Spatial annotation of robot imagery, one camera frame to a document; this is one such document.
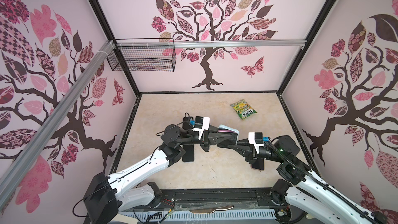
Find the pink wall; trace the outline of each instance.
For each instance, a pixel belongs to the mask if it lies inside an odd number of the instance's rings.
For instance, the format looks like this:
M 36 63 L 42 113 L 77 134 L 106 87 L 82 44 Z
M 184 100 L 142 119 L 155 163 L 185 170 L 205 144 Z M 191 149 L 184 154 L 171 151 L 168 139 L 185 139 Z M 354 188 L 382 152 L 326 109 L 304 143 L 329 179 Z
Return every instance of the pink wall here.
M 117 38 L 161 35 L 179 41 L 245 40 L 264 31 L 263 36 L 270 39 L 304 39 L 325 2 L 258 0 L 258 8 L 252 11 L 256 1 L 221 0 L 218 7 L 206 5 L 206 0 L 99 0 Z M 256 47 L 250 52 L 209 48 L 203 57 L 201 48 L 177 50 L 175 72 L 137 71 L 132 75 L 141 91 L 277 90 L 297 50 L 296 46 Z M 186 59 L 184 52 L 187 56 L 192 53 L 192 59 Z M 214 57 L 216 52 L 223 58 Z M 263 64 L 256 67 L 261 57 Z
M 398 223 L 397 5 L 340 0 L 283 94 L 326 181 L 389 223 Z
M 3 175 L 106 38 L 87 0 L 0 0 L 0 30 Z M 82 223 L 72 207 L 95 174 L 109 171 L 134 101 L 124 74 L 105 61 L 2 209 L 0 222 Z M 83 204 L 76 211 L 86 214 Z

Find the black frame edge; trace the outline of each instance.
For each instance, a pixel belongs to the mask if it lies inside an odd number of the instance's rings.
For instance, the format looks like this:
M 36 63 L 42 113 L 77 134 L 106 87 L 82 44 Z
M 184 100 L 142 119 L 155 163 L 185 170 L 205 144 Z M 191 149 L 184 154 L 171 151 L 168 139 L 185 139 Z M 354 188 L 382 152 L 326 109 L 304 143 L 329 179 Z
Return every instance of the black frame edge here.
M 277 93 L 276 90 L 270 91 L 203 91 L 203 92 L 179 92 L 179 91 L 160 91 L 160 92 L 141 92 L 141 94 L 174 94 L 174 93 Z
M 320 175 L 319 171 L 318 171 L 318 168 L 316 167 L 316 164 L 315 164 L 315 162 L 314 162 L 314 160 L 313 160 L 313 158 L 312 158 L 312 156 L 310 154 L 310 151 L 308 150 L 308 148 L 306 146 L 306 143 L 305 143 L 304 139 L 301 136 L 299 128 L 297 127 L 296 123 L 293 120 L 292 115 L 290 114 L 289 109 L 287 108 L 285 100 L 283 99 L 283 97 L 282 97 L 282 95 L 280 93 L 277 93 L 277 96 L 279 98 L 279 101 L 281 102 L 283 110 L 285 111 L 286 117 L 289 120 L 290 125 L 292 126 L 293 132 L 296 135 L 297 141 L 300 144 L 301 150 L 304 153 L 304 156 L 305 156 L 305 159 L 308 162 L 308 165 L 312 168 L 312 170 L 314 170 L 318 175 Z
M 281 86 L 279 87 L 278 93 L 281 94 L 286 89 L 288 83 L 290 82 L 291 78 L 293 77 L 294 73 L 296 72 L 297 67 L 300 65 L 301 60 L 305 56 L 311 43 L 314 41 L 316 34 L 318 33 L 319 29 L 321 28 L 322 24 L 324 23 L 326 17 L 329 15 L 329 12 L 335 2 L 336 2 L 336 0 L 326 0 L 326 2 L 324 3 L 324 5 L 321 9 L 321 12 L 319 12 L 319 15 L 317 16 L 313 26 L 311 27 L 310 32 L 308 33 L 308 36 L 306 38 L 307 42 L 306 42 L 304 48 L 301 49 L 299 51 L 299 53 L 296 55 L 296 58 L 294 59 L 292 65 L 290 66 L 289 71 L 286 73 L 286 76 L 283 78 L 283 81 L 281 83 Z
M 108 21 L 106 20 L 105 14 L 102 11 L 99 1 L 98 0 L 88 0 L 88 1 L 98 19 L 99 24 L 102 27 L 103 32 L 105 33 L 105 36 L 107 37 L 108 40 L 112 40 L 113 43 L 116 45 L 117 41 L 115 39 L 115 36 L 113 35 L 113 32 L 111 30 L 111 27 L 110 27 Z M 122 59 L 121 59 L 122 67 L 123 66 L 127 67 L 126 61 L 124 60 L 121 53 L 120 53 L 120 56 L 122 57 Z M 134 91 L 135 96 L 138 97 L 140 95 L 140 91 L 137 87 L 137 84 L 134 81 L 134 78 L 132 77 L 131 72 L 129 70 L 125 70 L 125 69 L 123 71 L 125 72 L 127 80 L 129 81 L 130 86 L 131 86 L 132 90 Z
M 137 99 L 135 100 L 135 104 L 134 104 L 133 109 L 131 111 L 129 120 L 127 121 L 126 129 L 125 129 L 125 131 L 123 133 L 122 139 L 120 140 L 119 147 L 117 148 L 117 153 L 116 153 L 116 156 L 115 156 L 115 160 L 112 163 L 112 168 L 111 168 L 110 174 L 117 172 L 117 166 L 119 166 L 119 162 L 120 162 L 120 159 L 122 157 L 122 153 L 123 153 L 124 147 L 126 145 L 127 138 L 129 137 L 130 130 L 131 130 L 131 127 L 132 127 L 132 122 L 134 121 L 134 117 L 135 117 L 135 115 L 137 113 L 137 109 L 138 109 L 138 106 L 140 104 L 141 97 L 142 97 L 142 94 L 140 94 L 137 97 Z

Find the wire basket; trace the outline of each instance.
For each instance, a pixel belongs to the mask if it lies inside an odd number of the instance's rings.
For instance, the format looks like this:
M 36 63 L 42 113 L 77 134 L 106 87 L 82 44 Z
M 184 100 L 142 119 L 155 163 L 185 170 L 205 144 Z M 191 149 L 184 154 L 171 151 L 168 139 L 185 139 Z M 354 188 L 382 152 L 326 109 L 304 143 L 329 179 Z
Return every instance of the wire basket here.
M 176 67 L 176 49 L 172 38 L 159 42 L 122 42 L 107 57 L 113 71 L 173 71 Z

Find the pink butterfly decal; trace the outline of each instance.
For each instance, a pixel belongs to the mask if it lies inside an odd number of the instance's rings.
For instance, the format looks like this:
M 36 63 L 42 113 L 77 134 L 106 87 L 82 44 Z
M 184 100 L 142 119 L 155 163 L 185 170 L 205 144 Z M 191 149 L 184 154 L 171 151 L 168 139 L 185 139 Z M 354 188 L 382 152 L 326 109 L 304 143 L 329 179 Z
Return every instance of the pink butterfly decal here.
M 264 66 L 262 65 L 264 63 L 264 56 L 261 57 L 260 59 L 258 59 L 258 61 L 256 62 L 256 64 L 252 67 L 252 66 L 243 66 L 241 67 L 241 69 L 243 69 L 243 71 L 247 72 L 248 75 L 250 75 L 253 78 L 253 75 L 257 72 L 263 72 Z
M 119 86 L 119 83 L 113 79 L 113 84 L 115 85 L 115 89 L 116 89 L 116 96 L 113 98 L 112 100 L 112 106 L 116 105 L 117 103 L 121 104 L 123 103 L 123 92 L 125 91 L 125 89 L 123 89 L 122 86 Z

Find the snack packet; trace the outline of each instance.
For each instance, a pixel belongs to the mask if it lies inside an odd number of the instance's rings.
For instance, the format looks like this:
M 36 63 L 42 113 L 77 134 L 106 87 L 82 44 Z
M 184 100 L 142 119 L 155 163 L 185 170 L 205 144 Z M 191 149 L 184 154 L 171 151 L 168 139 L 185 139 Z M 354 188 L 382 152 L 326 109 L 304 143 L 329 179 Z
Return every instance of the snack packet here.
M 253 113 L 256 113 L 256 110 L 251 108 L 251 106 L 248 105 L 248 103 L 242 99 L 234 104 L 231 104 L 231 106 L 236 110 L 237 114 L 241 119 L 245 119 L 252 115 Z

